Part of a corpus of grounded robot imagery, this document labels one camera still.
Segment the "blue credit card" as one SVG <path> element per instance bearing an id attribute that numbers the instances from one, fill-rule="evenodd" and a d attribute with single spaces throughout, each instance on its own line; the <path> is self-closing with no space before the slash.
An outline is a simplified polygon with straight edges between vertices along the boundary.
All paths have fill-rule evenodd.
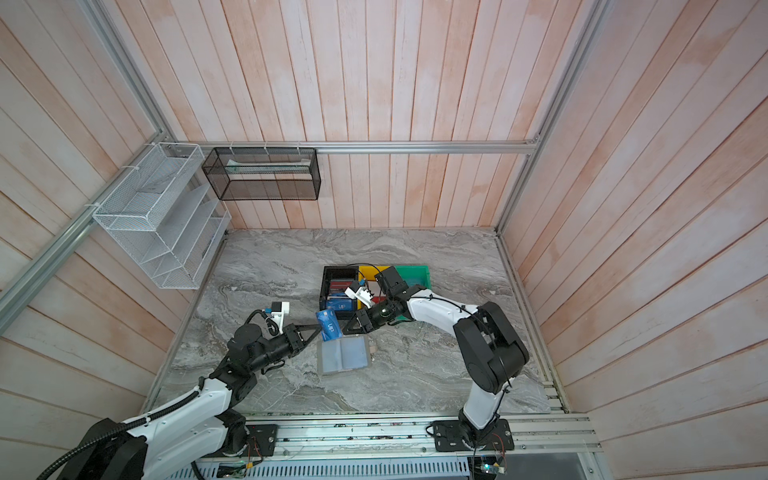
<path id="1" fill-rule="evenodd" d="M 337 315 L 332 309 L 325 309 L 316 313 L 317 322 L 321 327 L 324 341 L 336 340 L 343 336 Z"/>

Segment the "grey card holder wallet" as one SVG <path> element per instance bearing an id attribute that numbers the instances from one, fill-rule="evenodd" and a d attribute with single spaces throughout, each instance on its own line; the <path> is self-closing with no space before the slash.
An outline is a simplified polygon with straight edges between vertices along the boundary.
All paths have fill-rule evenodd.
<path id="1" fill-rule="evenodd" d="M 318 346 L 317 357 L 320 375 L 334 375 L 371 365 L 368 340 L 362 335 L 323 341 Z"/>

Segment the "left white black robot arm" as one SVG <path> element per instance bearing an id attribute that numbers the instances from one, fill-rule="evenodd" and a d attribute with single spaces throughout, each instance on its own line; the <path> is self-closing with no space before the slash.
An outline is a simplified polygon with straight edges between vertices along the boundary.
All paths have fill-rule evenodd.
<path id="1" fill-rule="evenodd" d="M 123 422 L 94 424 L 38 477 L 163 479 L 219 450 L 242 452 L 248 430 L 234 407 L 257 385 L 258 373 L 301 353 L 320 331 L 318 325 L 288 324 L 266 338 L 259 325 L 241 325 L 221 362 L 188 393 Z"/>

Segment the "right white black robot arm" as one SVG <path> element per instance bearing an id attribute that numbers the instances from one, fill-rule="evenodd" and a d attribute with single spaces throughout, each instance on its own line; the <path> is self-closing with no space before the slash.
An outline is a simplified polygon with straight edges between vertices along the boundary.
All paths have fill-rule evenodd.
<path id="1" fill-rule="evenodd" d="M 358 281 L 345 295 L 363 307 L 343 328 L 345 334 L 368 334 L 399 317 L 433 325 L 452 335 L 472 380 L 467 401 L 455 420 L 438 420 L 426 427 L 439 452 L 491 450 L 506 452 L 514 443 L 509 423 L 499 408 L 512 381 L 530 359 L 524 342 L 494 302 L 464 304 L 435 294 L 422 286 L 410 286 L 394 267 L 375 276 L 383 298 L 376 302 Z"/>

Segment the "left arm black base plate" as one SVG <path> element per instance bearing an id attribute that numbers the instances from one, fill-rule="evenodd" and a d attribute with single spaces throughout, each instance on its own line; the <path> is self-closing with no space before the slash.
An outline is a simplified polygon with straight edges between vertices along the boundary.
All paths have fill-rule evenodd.
<path id="1" fill-rule="evenodd" d="M 274 455 L 278 439 L 277 424 L 246 424 L 237 427 L 229 451 L 238 457 L 266 458 Z"/>

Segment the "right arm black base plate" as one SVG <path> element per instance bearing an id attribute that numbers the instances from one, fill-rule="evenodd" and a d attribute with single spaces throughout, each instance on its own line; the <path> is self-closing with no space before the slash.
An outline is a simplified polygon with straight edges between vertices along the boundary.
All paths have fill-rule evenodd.
<path id="1" fill-rule="evenodd" d="M 515 449 L 509 423 L 501 418 L 483 429 L 466 420 L 439 420 L 425 428 L 438 452 L 506 453 Z"/>

